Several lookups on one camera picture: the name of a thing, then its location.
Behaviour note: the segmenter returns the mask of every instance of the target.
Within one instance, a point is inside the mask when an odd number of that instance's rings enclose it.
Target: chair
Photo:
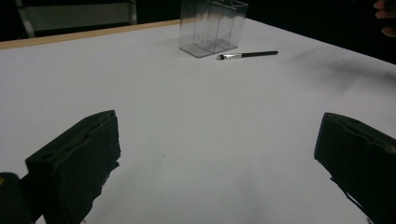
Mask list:
[[[137,24],[135,0],[15,1],[29,38]]]

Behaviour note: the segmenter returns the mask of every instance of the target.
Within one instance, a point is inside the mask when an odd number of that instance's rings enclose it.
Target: black device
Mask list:
[[[21,180],[0,173],[0,223],[29,224],[41,215],[48,224],[79,224],[119,166],[114,110],[89,116],[26,159]]]
[[[356,119],[325,113],[315,159],[374,224],[396,223],[395,139]]]

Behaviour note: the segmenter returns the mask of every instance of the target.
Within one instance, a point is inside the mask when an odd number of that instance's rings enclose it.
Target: clear plastic box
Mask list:
[[[182,0],[178,47],[196,58],[237,48],[247,11],[234,0]]]

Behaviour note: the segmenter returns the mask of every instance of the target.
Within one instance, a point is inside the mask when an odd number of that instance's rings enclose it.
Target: dark background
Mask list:
[[[118,0],[25,0],[26,4],[75,4]],[[137,21],[179,18],[180,0],[137,0]],[[396,38],[381,29],[395,20],[378,20],[375,0],[242,0],[247,17],[299,35],[396,63]],[[25,38],[14,0],[0,1],[0,41]]]

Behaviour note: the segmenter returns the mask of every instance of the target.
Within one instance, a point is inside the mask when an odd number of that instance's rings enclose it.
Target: white table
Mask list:
[[[0,171],[79,120],[115,109],[120,167],[87,223],[365,224],[314,160],[324,112],[396,136],[396,67],[247,20],[217,61],[178,26],[0,50]]]

